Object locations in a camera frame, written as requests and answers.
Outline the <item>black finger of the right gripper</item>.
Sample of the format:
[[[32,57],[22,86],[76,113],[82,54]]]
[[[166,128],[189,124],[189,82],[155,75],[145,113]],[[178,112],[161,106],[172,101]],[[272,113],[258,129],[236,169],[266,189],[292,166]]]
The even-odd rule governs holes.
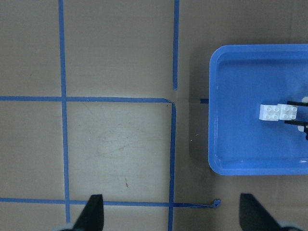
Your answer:
[[[300,132],[305,133],[305,139],[308,140],[308,122],[298,120],[285,120],[285,124],[297,126]]]
[[[288,102],[287,102],[287,105],[308,107],[308,103],[305,103],[305,102],[288,101]]]

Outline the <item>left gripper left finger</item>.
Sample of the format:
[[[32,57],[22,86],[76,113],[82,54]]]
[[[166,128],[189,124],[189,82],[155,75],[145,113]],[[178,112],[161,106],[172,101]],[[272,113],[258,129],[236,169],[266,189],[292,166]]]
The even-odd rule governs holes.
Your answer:
[[[73,231],[102,231],[104,227],[103,195],[92,195],[73,225]]]

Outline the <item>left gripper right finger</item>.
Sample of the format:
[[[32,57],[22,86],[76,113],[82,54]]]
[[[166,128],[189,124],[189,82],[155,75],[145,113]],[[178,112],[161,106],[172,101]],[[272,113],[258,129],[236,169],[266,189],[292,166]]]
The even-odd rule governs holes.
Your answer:
[[[243,231],[280,231],[281,226],[250,193],[240,195],[239,223]]]

